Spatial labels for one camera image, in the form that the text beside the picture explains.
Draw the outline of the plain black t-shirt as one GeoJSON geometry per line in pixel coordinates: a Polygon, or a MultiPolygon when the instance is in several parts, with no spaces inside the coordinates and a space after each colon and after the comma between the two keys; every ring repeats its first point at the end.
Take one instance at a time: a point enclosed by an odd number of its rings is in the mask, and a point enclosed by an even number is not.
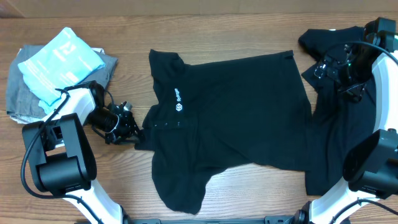
{"type": "MultiPolygon", "coordinates": [[[[339,42],[363,40],[363,27],[340,30],[309,29],[298,42],[317,62],[327,48],[339,42]]],[[[305,172],[307,195],[324,195],[342,177],[347,153],[372,135],[376,119],[376,87],[374,79],[366,82],[363,99],[346,100],[335,91],[330,78],[314,75],[317,63],[302,73],[318,93],[310,122],[308,142],[311,168],[305,172]]]]}

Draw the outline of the black polo shirt with logo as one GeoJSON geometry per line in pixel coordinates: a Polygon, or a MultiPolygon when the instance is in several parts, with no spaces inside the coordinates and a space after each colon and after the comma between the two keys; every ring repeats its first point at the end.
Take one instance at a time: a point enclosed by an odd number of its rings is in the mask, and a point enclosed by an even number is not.
{"type": "Polygon", "coordinates": [[[292,51],[189,65],[149,53],[157,104],[137,150],[154,152],[152,180],[171,210],[200,211],[208,181],[255,163],[308,171],[311,106],[292,51]]]}

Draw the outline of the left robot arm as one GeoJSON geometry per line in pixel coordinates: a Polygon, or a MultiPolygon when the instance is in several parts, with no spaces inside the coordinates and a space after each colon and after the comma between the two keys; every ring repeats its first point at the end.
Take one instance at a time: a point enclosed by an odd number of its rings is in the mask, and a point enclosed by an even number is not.
{"type": "Polygon", "coordinates": [[[139,144],[145,136],[133,117],[132,105],[126,101],[106,105],[108,91],[96,81],[57,91],[59,106],[22,128],[22,186],[36,198],[70,202],[90,223],[132,223],[97,180],[95,156],[83,129],[91,125],[106,144],[139,144]]]}

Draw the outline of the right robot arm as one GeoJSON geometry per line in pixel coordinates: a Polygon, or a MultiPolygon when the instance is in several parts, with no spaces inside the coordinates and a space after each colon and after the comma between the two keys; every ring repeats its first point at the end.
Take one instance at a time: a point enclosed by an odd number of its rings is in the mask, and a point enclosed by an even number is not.
{"type": "Polygon", "coordinates": [[[290,223],[348,223],[366,205],[397,193],[397,29],[310,29],[300,46],[315,59],[303,73],[317,92],[305,174],[306,203],[290,223]]]}

